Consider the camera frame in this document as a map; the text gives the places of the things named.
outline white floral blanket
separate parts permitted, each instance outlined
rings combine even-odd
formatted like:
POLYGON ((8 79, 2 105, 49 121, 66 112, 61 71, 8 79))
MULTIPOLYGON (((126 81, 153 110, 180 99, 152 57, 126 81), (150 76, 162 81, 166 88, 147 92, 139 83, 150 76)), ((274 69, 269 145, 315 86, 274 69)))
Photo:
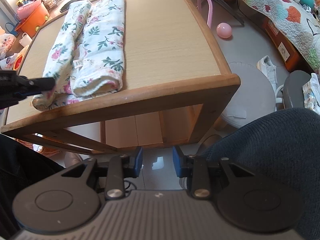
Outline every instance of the white floral blanket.
POLYGON ((242 0, 272 20, 312 69, 320 68, 320 25, 311 13, 293 0, 242 0))
POLYGON ((33 106, 45 111, 119 91, 123 36, 124 0, 72 3, 43 72, 56 86, 34 96, 33 106))

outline pink basket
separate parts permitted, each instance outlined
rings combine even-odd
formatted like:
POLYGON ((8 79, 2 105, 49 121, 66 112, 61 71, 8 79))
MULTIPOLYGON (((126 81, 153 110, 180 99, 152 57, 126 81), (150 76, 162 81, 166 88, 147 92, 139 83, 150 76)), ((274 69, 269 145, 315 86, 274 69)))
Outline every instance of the pink basket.
POLYGON ((27 3, 17 9, 19 20, 28 18, 29 15, 41 4, 41 0, 34 0, 33 2, 27 3))

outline white patterned quilt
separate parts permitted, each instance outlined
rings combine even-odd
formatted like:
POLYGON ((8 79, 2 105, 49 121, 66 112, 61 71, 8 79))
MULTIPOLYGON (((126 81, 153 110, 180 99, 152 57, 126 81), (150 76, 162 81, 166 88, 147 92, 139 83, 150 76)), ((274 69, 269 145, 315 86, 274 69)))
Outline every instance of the white patterned quilt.
POLYGON ((320 25, 311 13, 293 0, 242 0, 273 21, 311 68, 319 73, 320 25))

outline white cup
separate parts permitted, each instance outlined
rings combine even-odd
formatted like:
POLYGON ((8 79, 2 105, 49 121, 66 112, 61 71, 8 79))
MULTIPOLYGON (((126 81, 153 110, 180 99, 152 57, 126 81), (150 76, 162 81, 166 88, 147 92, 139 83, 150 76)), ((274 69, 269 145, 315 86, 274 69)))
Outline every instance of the white cup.
POLYGON ((27 33, 23 33, 22 34, 22 39, 19 41, 19 43, 25 47, 27 45, 30 45, 30 43, 32 42, 32 39, 30 38, 30 36, 27 33))

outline black pants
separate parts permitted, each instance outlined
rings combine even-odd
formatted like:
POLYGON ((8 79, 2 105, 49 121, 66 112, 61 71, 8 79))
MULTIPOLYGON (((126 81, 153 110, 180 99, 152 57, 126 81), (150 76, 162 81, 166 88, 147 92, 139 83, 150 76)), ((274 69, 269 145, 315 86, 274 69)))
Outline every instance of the black pants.
MULTIPOLYGON (((227 156, 300 192, 305 206, 296 230, 306 239, 320 238, 320 116, 288 109, 262 117, 203 152, 210 160, 227 156)), ((18 226, 11 211, 23 188, 63 168, 50 159, 0 136, 0 236, 18 226)))

